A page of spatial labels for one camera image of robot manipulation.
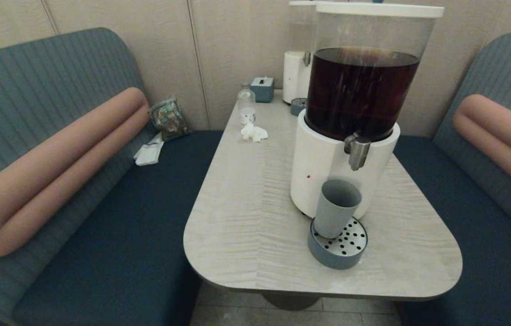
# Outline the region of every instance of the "blue seat cushion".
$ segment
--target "blue seat cushion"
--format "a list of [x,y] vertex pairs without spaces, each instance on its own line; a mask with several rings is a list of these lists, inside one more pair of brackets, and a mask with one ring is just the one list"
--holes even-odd
[[511,325],[511,218],[430,139],[402,136],[394,153],[463,255],[453,289],[431,301],[397,303],[403,325]]
[[132,167],[14,309],[23,326],[188,325],[200,279],[183,231],[221,132],[166,143]]

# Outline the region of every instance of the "beverage dispenser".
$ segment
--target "beverage dispenser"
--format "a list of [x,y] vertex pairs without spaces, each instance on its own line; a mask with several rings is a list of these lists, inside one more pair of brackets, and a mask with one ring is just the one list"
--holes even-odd
[[290,48],[284,53],[283,100],[308,97],[317,1],[290,1]]
[[298,117],[291,198],[314,217],[323,182],[348,180],[369,208],[400,135],[396,123],[444,8],[320,2],[308,91]]

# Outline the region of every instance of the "dark liquid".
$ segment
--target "dark liquid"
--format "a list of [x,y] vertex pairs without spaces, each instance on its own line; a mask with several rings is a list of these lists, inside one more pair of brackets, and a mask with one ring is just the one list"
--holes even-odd
[[392,132],[419,59],[374,48],[316,51],[306,122],[316,132],[344,140],[358,132],[373,142]]

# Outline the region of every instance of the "metal spigot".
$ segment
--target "metal spigot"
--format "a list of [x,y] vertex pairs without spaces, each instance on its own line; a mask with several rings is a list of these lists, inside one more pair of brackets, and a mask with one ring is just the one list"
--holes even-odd
[[370,139],[360,136],[358,132],[344,139],[344,152],[350,155],[348,164],[353,171],[364,166],[369,148]]
[[304,52],[304,65],[307,67],[310,65],[310,61],[312,61],[312,54],[310,51]]

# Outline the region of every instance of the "floor tile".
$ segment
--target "floor tile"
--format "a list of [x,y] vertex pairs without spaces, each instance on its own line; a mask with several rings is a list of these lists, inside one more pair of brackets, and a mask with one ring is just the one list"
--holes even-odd
[[397,314],[362,314],[364,326],[402,326]]
[[[251,308],[273,308],[274,305],[268,302],[259,293],[231,292],[210,286],[203,282],[197,297],[199,306],[228,306],[228,307],[251,307]],[[306,310],[322,311],[322,300],[318,300]]]
[[386,313],[396,314],[396,306],[392,301],[340,299],[323,297],[324,311],[345,313]]
[[190,326],[362,326],[361,314],[196,306]]

